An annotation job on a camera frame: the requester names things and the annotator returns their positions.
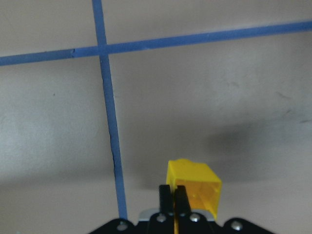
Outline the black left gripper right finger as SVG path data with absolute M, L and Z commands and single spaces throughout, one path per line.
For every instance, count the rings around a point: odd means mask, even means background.
M 191 207 L 188 200 L 186 188 L 183 185 L 178 185 L 174 193 L 175 213 L 177 216 L 186 216 L 191 213 Z

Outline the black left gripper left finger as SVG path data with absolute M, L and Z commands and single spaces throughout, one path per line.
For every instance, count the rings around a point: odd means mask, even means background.
M 172 213 L 172 194 L 169 185 L 159 186 L 159 209 L 161 213 Z

